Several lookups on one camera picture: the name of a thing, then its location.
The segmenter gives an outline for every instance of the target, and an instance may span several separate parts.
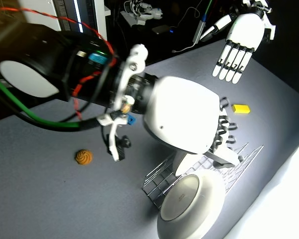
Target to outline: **screw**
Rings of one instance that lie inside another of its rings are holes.
[[[137,66],[136,63],[132,63],[132,64],[130,65],[130,69],[131,69],[132,71],[136,71],[137,68],[138,68],[138,66]]]

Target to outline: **metal rack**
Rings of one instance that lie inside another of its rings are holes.
[[[238,155],[241,155],[248,144],[249,143],[246,143],[240,148],[235,149],[234,151],[237,152]],[[169,157],[167,157],[161,164],[159,164],[154,170],[152,170],[148,175],[146,175],[142,190],[146,193],[146,195],[154,203],[154,205],[158,209],[160,209],[167,193],[182,177],[199,169],[209,169],[217,171],[222,175],[225,182],[226,193],[228,193],[263,148],[264,146],[262,145],[249,154],[246,154],[245,156],[243,156],[242,162],[233,168],[214,168],[213,160],[206,156],[203,156],[188,171],[186,171],[179,177],[176,177],[172,170],[172,163],[175,156],[175,153],[173,153]]]

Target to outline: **robot finger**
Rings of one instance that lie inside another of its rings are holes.
[[[246,47],[240,47],[240,50],[238,51],[237,56],[226,75],[227,82],[233,79],[234,74],[236,73],[238,66],[240,65],[240,62],[242,61],[245,53],[246,53]]]
[[[218,62],[216,63],[216,66],[214,68],[214,71],[213,71],[213,76],[214,77],[216,77],[218,75],[218,73],[220,72],[221,67],[224,64],[224,62],[225,62],[225,60],[228,56],[228,53],[231,50],[231,46],[232,46],[232,41],[227,41],[226,45],[224,47],[224,50],[222,51],[222,53],[221,53],[221,55],[218,59]]]
[[[251,56],[253,55],[253,50],[249,50],[246,52],[246,54],[244,55],[244,58],[242,59],[238,69],[237,69],[237,72],[235,73],[234,77],[233,77],[233,83],[234,84],[237,84],[238,81],[240,80],[240,77],[243,73],[243,71],[245,70]]]
[[[231,52],[229,53],[229,56],[224,64],[223,69],[221,70],[220,74],[219,74],[219,79],[220,80],[224,80],[232,63],[234,62],[237,53],[238,53],[238,49],[239,49],[239,45],[235,45],[233,46],[233,48],[231,49]]]

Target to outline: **blue object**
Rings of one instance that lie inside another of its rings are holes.
[[[133,125],[136,122],[136,118],[128,114],[128,124]]]
[[[105,62],[108,60],[108,58],[105,57],[105,56],[102,56],[102,55],[100,55],[100,54],[97,54],[97,53],[92,53],[92,54],[89,56],[89,60],[104,65]]]

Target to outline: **red wire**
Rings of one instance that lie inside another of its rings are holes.
[[[77,23],[77,24],[81,24],[83,26],[85,26],[87,29],[93,31],[99,38],[101,38],[105,44],[107,45],[110,53],[112,54],[113,56],[113,59],[112,61],[110,62],[110,66],[114,66],[116,64],[116,58],[114,57],[114,50],[111,46],[111,44],[105,40],[103,38],[103,36],[101,34],[98,33],[97,30],[95,30],[94,28],[90,27],[88,24],[84,23],[84,22],[78,22],[76,20],[73,20],[73,19],[70,19],[68,17],[65,17],[65,16],[53,16],[53,15],[50,15],[48,13],[45,13],[45,12],[39,12],[39,11],[36,11],[36,10],[32,10],[32,9],[29,9],[29,8],[12,8],[12,7],[0,7],[0,11],[28,11],[28,12],[32,12],[32,13],[35,13],[35,14],[41,14],[43,16],[48,16],[50,18],[53,18],[53,19],[59,19],[59,20],[66,20],[66,21],[69,21],[71,23]],[[82,88],[82,84],[84,84],[85,82],[89,81],[89,80],[92,80],[94,79],[95,76],[98,76],[101,72],[97,71],[97,72],[94,72],[92,75],[90,76],[86,76],[86,77],[83,77],[78,85],[75,87],[73,93],[72,93],[72,96],[74,97],[77,97],[81,88]],[[81,112],[79,111],[79,101],[77,100],[77,98],[74,98],[74,110],[76,112],[76,115],[78,116],[78,118],[80,120],[82,120],[82,114]]]

